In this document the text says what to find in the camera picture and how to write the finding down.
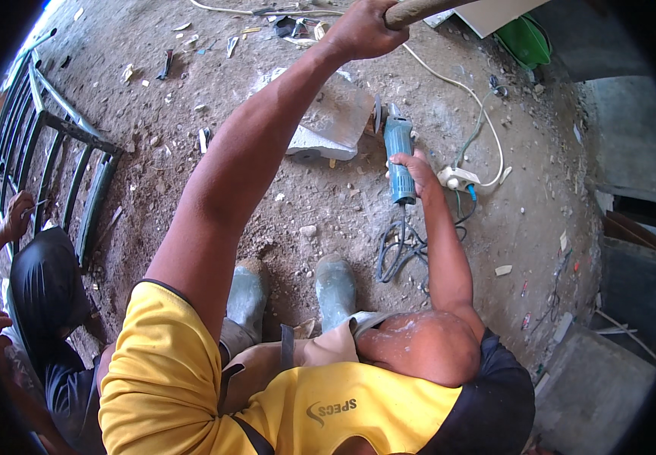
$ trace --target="white cable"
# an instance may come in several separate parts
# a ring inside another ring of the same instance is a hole
[[[497,142],[497,150],[500,152],[500,168],[497,171],[496,177],[494,179],[492,179],[492,181],[489,182],[488,184],[479,184],[480,187],[491,187],[492,185],[494,185],[500,179],[500,176],[503,173],[503,167],[505,165],[505,162],[504,162],[504,158],[503,158],[503,147],[500,144],[500,139],[497,137],[497,132],[495,131],[495,127],[492,125],[492,120],[490,120],[489,116],[487,115],[487,111],[482,107],[482,102],[479,100],[477,95],[475,95],[475,93],[472,91],[472,89],[470,89],[468,86],[464,85],[462,82],[455,81],[454,79],[444,77],[441,74],[437,73],[433,69],[429,68],[429,65],[424,63],[424,60],[420,59],[419,56],[416,55],[414,53],[414,51],[409,46],[406,45],[406,43],[402,44],[402,46],[404,46],[404,49],[408,50],[409,54],[411,54],[413,58],[417,59],[417,62],[419,62],[421,64],[421,66],[426,68],[427,71],[429,71],[434,76],[440,78],[443,81],[449,82],[450,84],[454,84],[456,86],[460,86],[463,89],[467,90],[470,93],[470,95],[472,95],[472,97],[474,97],[474,100],[477,102],[477,104],[479,104],[479,108],[482,110],[482,112],[480,112],[479,115],[480,116],[482,114],[485,115],[485,118],[487,119],[487,123],[489,124],[489,128],[492,130],[492,134],[495,136],[495,141]]]
[[[250,16],[254,15],[254,14],[252,14],[251,11],[240,11],[239,9],[215,8],[215,7],[213,7],[213,6],[201,5],[201,4],[200,4],[199,2],[197,2],[196,0],[189,0],[189,1],[190,1],[192,4],[198,6],[199,8],[208,9],[209,11],[218,11],[218,12],[221,12],[221,13],[231,13],[231,14],[245,14],[245,15],[250,15]],[[279,15],[284,15],[284,16],[289,16],[289,15],[292,15],[292,14],[303,14],[303,15],[304,15],[304,14],[323,14],[323,15],[325,15],[325,14],[331,14],[331,15],[336,15],[336,16],[342,16],[342,15],[343,15],[343,12],[341,12],[341,11],[333,11],[333,10],[331,10],[331,9],[314,9],[314,10],[312,10],[312,11],[275,12],[275,13],[264,13],[264,14],[261,14],[261,15],[268,15],[268,14],[275,14],[275,15],[279,14]],[[411,49],[411,47],[409,47],[406,43],[403,43],[402,46],[404,46],[404,49],[408,50],[408,51],[409,51],[409,54],[411,54],[411,56],[412,56],[413,58],[415,58],[415,59],[417,60],[417,62],[419,62],[419,64],[420,64],[421,66],[423,66],[424,68],[426,68],[427,71],[429,71],[429,72],[432,73],[434,76],[440,78],[440,79],[443,80],[443,81],[449,82],[450,84],[454,84],[454,85],[456,85],[456,86],[459,86],[459,87],[461,87],[461,88],[467,90],[467,91],[469,92],[469,94],[472,95],[472,97],[474,98],[474,100],[477,102],[477,104],[479,105],[479,108],[480,108],[480,110],[481,110],[480,113],[479,113],[479,115],[480,115],[480,116],[482,116],[482,114],[485,115],[485,118],[487,119],[487,123],[489,124],[489,128],[490,128],[490,130],[492,130],[492,135],[495,136],[495,141],[497,142],[497,150],[498,150],[499,153],[500,153],[500,168],[497,170],[497,175],[495,176],[495,178],[492,179],[491,182],[489,182],[489,183],[487,183],[487,184],[479,184],[479,186],[480,186],[480,187],[491,187],[492,185],[496,184],[497,181],[500,179],[500,176],[502,176],[503,168],[505,167],[505,161],[504,161],[504,157],[503,157],[503,147],[502,147],[502,145],[500,144],[500,138],[497,137],[497,131],[495,131],[495,126],[492,124],[492,120],[489,119],[489,115],[487,115],[487,110],[485,110],[485,109],[482,107],[482,102],[479,100],[479,98],[477,97],[477,95],[475,95],[475,93],[472,91],[471,88],[469,88],[468,86],[464,85],[462,82],[455,81],[454,79],[450,79],[450,78],[448,78],[448,77],[444,77],[444,76],[442,76],[441,74],[437,73],[436,71],[434,71],[433,69],[431,69],[431,68],[429,67],[429,65],[427,65],[426,63],[424,63],[424,60],[420,59],[419,56],[416,55],[416,54],[414,53],[414,51]]]

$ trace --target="rubber boot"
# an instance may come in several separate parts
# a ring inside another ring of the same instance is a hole
[[[241,260],[234,268],[219,342],[235,355],[262,341],[262,317],[269,296],[269,273],[259,259]]]
[[[315,267],[315,293],[323,316],[323,333],[356,312],[356,279],[351,265],[340,255],[329,254]]]

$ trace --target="angle grinder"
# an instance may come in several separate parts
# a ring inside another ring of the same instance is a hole
[[[383,139],[386,144],[386,159],[397,153],[413,155],[412,152],[412,121],[401,114],[398,106],[389,103],[381,105],[380,96],[376,95],[374,105],[374,133],[379,134],[383,124]],[[417,203],[417,194],[414,179],[406,166],[395,165],[388,161],[388,177],[391,187],[391,202],[393,204],[414,205]]]

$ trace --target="green wire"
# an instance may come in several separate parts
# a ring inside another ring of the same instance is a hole
[[[474,141],[474,139],[477,137],[477,133],[479,132],[479,125],[482,123],[482,117],[487,115],[485,114],[485,101],[487,100],[487,97],[495,93],[495,91],[499,88],[507,88],[505,85],[498,85],[494,89],[491,89],[489,92],[487,92],[487,95],[485,95],[484,98],[482,98],[482,103],[479,106],[479,115],[477,116],[477,123],[474,125],[474,131],[472,131],[472,134],[470,135],[469,139],[464,142],[464,145],[462,148],[457,152],[457,157],[455,158],[455,163],[454,163],[454,168],[457,167],[457,164],[460,162],[460,159],[464,156],[464,152],[467,151],[467,148],[469,147],[469,144]]]

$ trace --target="extension socket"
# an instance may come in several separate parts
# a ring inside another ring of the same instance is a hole
[[[439,179],[442,187],[464,191],[465,193],[469,193],[467,186],[479,186],[479,178],[476,174],[460,168],[451,168],[450,166],[447,166],[440,170],[436,174],[436,177]]]

